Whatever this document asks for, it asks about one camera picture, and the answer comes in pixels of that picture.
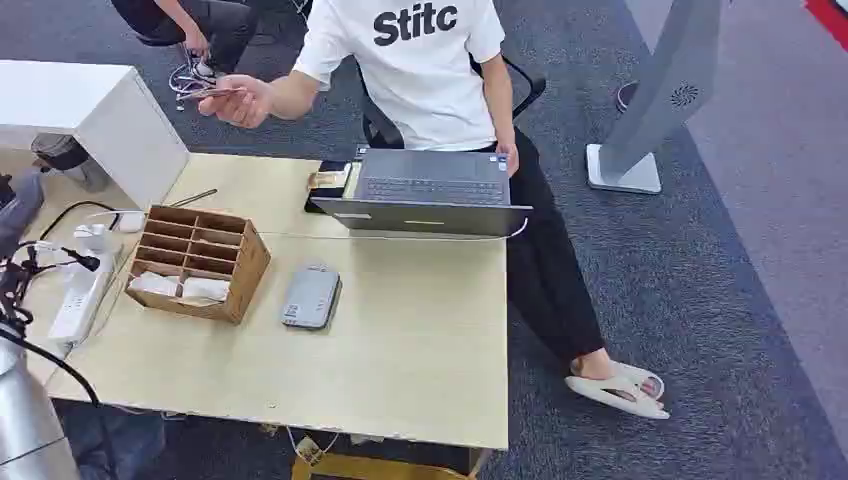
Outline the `person's left hand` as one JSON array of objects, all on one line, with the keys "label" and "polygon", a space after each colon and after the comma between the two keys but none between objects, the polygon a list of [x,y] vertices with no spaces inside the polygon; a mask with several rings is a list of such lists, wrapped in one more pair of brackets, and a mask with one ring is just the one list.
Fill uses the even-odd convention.
[{"label": "person's left hand", "polygon": [[520,168],[519,149],[515,143],[498,142],[496,153],[506,160],[509,177],[513,177]]}]

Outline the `person's right hand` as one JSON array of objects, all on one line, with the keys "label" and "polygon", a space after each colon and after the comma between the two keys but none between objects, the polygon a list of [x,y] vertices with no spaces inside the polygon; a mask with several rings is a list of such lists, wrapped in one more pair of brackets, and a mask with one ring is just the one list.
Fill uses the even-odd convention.
[{"label": "person's right hand", "polygon": [[269,83],[247,75],[225,75],[217,79],[218,96],[209,96],[198,104],[204,116],[243,128],[256,128],[270,115],[273,90]]}]

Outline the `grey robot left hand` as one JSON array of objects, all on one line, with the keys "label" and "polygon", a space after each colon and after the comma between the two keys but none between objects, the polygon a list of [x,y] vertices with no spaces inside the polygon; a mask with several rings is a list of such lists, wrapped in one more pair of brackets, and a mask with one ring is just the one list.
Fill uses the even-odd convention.
[{"label": "grey robot left hand", "polygon": [[44,203],[40,168],[21,175],[1,175],[1,258],[13,255],[25,230]]}]

